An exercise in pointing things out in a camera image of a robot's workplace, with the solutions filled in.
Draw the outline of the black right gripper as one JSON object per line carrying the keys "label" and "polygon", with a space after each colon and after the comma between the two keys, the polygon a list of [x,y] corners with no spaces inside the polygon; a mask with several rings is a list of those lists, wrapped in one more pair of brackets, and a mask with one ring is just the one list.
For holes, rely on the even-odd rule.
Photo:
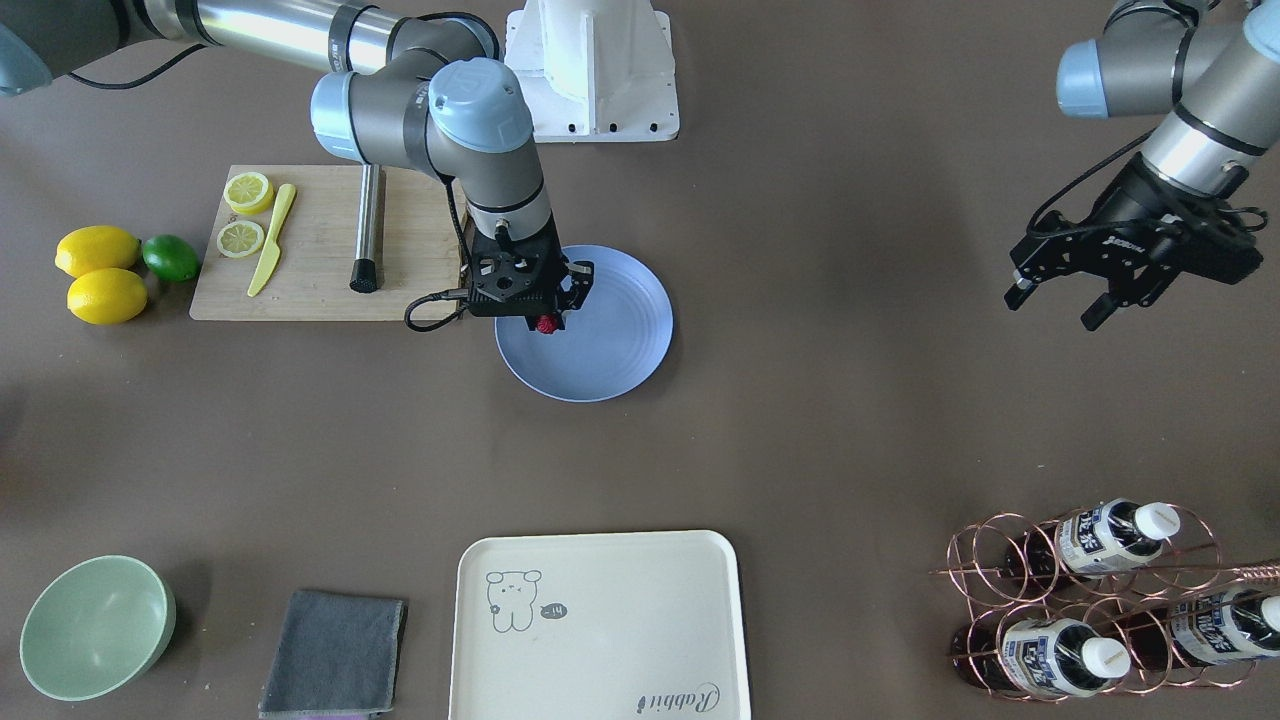
{"label": "black right gripper", "polygon": [[595,279],[594,261],[563,255],[554,219],[508,249],[468,223],[468,311],[475,316],[559,320],[585,304]]}

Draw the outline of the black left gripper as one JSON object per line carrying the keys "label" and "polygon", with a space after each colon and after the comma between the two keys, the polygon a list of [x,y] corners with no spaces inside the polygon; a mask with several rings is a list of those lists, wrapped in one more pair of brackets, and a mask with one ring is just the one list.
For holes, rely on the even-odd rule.
{"label": "black left gripper", "polygon": [[1080,315],[1093,332],[1116,313],[1149,306],[1181,273],[1236,284],[1263,261],[1253,227],[1242,219],[1244,209],[1178,188],[1139,155],[1107,184],[1083,222],[1073,223],[1052,208],[1064,195],[1036,210],[1010,252],[1015,272],[1005,302],[1011,311],[1044,282],[1087,273],[1108,283]]}

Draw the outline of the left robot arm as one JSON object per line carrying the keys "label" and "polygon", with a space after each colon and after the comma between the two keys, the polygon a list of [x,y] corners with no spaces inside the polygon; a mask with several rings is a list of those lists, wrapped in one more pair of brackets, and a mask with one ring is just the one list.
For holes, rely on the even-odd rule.
{"label": "left robot arm", "polygon": [[1087,273],[1107,290],[1082,314],[1088,331],[1114,313],[1147,307],[1180,275],[1236,284],[1263,260],[1230,197],[1277,142],[1277,4],[1254,4],[1238,24],[1203,26],[1207,1],[1120,1],[1098,38],[1059,63],[1056,95],[1069,117],[1155,115],[1128,143],[1128,161],[1080,222],[1044,202],[1011,250],[1019,309],[1046,281]]}

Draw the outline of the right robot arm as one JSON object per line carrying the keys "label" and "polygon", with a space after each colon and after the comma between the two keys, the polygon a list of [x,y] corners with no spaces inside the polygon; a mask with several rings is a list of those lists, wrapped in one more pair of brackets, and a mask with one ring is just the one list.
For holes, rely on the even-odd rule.
{"label": "right robot arm", "polygon": [[325,150],[461,186],[474,222],[468,278],[448,299],[552,333],[593,286],[594,265],[561,250],[520,82],[472,14],[404,17],[369,1],[5,1],[1,23],[6,96],[154,38],[320,70],[311,119]]}

